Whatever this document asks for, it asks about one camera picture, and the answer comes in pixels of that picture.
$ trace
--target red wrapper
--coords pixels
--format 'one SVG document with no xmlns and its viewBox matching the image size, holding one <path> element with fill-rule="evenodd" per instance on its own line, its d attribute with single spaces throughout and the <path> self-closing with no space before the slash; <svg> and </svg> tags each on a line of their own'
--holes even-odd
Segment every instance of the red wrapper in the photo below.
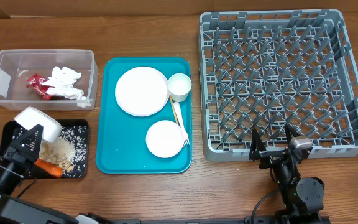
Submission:
<svg viewBox="0 0 358 224">
<path fill-rule="evenodd" d="M 52 97 L 52 95 L 47 94 L 47 90 L 50 88 L 50 86 L 41 85 L 41 83 L 46 81 L 47 80 L 42 78 L 40 75 L 35 74 L 28 79 L 28 85 L 26 87 L 28 88 L 32 86 L 35 92 L 42 96 L 42 99 L 49 100 Z"/>
</svg>

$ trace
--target dish rack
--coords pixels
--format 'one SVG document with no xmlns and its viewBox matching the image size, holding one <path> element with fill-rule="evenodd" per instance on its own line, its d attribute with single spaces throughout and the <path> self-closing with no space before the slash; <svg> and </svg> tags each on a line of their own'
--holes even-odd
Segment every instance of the dish rack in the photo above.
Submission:
<svg viewBox="0 0 358 224">
<path fill-rule="evenodd" d="M 251 129 L 267 150 L 284 124 L 312 139 L 311 158 L 358 154 L 358 72 L 341 12 L 206 12 L 199 61 L 203 148 L 248 160 Z"/>
</svg>

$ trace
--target black tray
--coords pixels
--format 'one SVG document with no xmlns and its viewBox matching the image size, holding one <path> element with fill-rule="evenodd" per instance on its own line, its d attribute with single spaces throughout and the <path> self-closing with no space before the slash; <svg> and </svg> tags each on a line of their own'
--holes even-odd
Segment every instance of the black tray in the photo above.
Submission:
<svg viewBox="0 0 358 224">
<path fill-rule="evenodd" d="M 75 136 L 79 136 L 84 138 L 84 143 L 86 144 L 86 152 L 85 152 L 85 160 L 78 161 L 77 163 L 73 162 L 74 171 L 72 174 L 68 175 L 66 172 L 63 174 L 62 178 L 80 178 L 85 176 L 86 168 L 88 166 L 88 152 L 89 152 L 89 144 L 90 144 L 90 128 L 89 124 L 84 119 L 61 119 L 56 120 L 60 123 L 63 127 L 62 131 L 66 128 L 73 128 L 75 127 Z M 10 121 L 5 124 L 4 129 L 2 131 L 2 138 L 1 138 L 1 146 L 0 146 L 0 155 L 3 155 L 9 144 L 12 142 L 14 138 L 16 138 L 19 133 L 24 132 L 25 129 L 22 128 L 16 121 Z M 54 176 L 48 174 L 41 168 L 37 166 L 33 166 L 30 170 L 30 174 L 25 174 L 25 179 L 52 179 L 55 178 Z"/>
</svg>

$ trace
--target chopstick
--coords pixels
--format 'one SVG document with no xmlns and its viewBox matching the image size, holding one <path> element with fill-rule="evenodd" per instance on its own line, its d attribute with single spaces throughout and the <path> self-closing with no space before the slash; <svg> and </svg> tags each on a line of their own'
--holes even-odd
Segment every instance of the chopstick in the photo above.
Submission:
<svg viewBox="0 0 358 224">
<path fill-rule="evenodd" d="M 179 123 L 178 123 L 178 118 L 177 118 L 177 114 L 175 113 L 175 109 L 173 108 L 173 101 L 172 101 L 172 96 L 171 96 L 171 94 L 169 95 L 169 100 L 171 101 L 171 107 L 172 107 L 172 111 L 173 111 L 173 117 L 175 117 L 175 122 L 177 123 L 177 125 L 179 125 Z"/>
</svg>

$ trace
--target white label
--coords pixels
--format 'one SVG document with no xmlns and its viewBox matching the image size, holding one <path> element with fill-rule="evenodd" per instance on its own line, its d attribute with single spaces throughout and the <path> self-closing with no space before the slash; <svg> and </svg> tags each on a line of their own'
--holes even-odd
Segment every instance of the white label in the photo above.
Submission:
<svg viewBox="0 0 358 224">
<path fill-rule="evenodd" d="M 0 69 L 0 95 L 5 97 L 7 96 L 7 91 L 9 89 L 9 84 L 11 82 L 11 76 L 6 73 L 4 70 Z"/>
</svg>

